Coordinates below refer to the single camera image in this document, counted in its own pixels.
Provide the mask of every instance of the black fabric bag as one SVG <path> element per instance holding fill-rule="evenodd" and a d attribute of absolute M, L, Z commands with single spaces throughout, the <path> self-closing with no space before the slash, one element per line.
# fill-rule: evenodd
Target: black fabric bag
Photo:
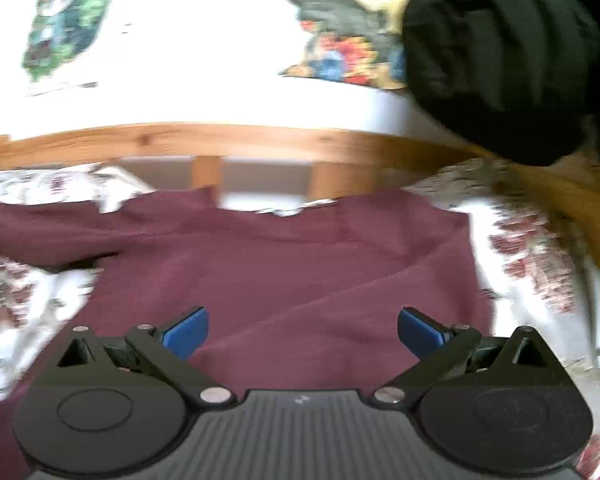
<path fill-rule="evenodd" d="M 545 166 L 600 113 L 600 0 L 410 0 L 407 81 L 453 132 Z"/>

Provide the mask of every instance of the ribbed surface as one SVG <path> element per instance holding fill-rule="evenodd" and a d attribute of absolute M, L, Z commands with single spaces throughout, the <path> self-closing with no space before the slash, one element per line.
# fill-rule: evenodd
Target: ribbed surface
<path fill-rule="evenodd" d="M 125 480 L 496 478 L 439 457 L 404 415 L 370 408 L 355 392 L 252 392 L 237 408 L 205 413 L 169 457 Z M 564 470 L 539 478 L 579 476 Z"/>

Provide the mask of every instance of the dark cloth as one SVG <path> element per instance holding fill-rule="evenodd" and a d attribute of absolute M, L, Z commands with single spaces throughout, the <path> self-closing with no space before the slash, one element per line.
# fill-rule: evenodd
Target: dark cloth
<path fill-rule="evenodd" d="M 205 306 L 210 336 L 190 363 L 239 395 L 368 392 L 414 364 L 396 335 L 405 305 L 490 326 L 467 216 L 401 190 L 290 218 L 218 209 L 208 190 L 155 192 L 108 214 L 93 203 L 0 204 L 0 253 L 35 266 L 100 256 L 104 272 L 70 325 L 102 336 Z M 0 480 L 27 470 L 10 416 L 53 346 L 0 403 Z"/>
<path fill-rule="evenodd" d="M 403 35 L 419 105 L 515 162 L 574 152 L 600 113 L 600 0 L 410 0 Z"/>

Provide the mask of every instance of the wooden headboard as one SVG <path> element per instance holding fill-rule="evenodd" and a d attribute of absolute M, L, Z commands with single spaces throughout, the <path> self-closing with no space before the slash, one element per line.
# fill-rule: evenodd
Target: wooden headboard
<path fill-rule="evenodd" d="M 24 140 L 0 136 L 0 170 L 186 155 L 194 157 L 192 187 L 221 187 L 226 156 L 308 161 L 312 164 L 309 200 L 371 192 L 384 168 L 433 174 L 477 154 L 490 156 L 479 148 L 457 150 L 365 132 L 235 124 L 127 124 Z M 600 266 L 600 192 L 542 168 L 514 168 L 529 193 L 580 223 Z"/>

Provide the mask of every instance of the burgundy fabric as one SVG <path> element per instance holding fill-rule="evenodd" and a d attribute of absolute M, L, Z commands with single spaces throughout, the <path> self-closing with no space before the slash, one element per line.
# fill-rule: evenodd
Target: burgundy fabric
<path fill-rule="evenodd" d="M 108 214 L 93 203 L 0 203 L 0 253 L 34 266 L 100 258 L 104 272 L 64 332 L 122 335 L 205 306 L 210 336 L 190 363 L 238 394 L 368 392 L 415 362 L 396 335 L 405 305 L 442 323 L 490 325 L 467 216 L 401 190 L 289 218 L 218 209 L 209 190 L 155 192 Z M 53 346 L 0 403 L 0 480 L 26 475 L 10 416 Z"/>

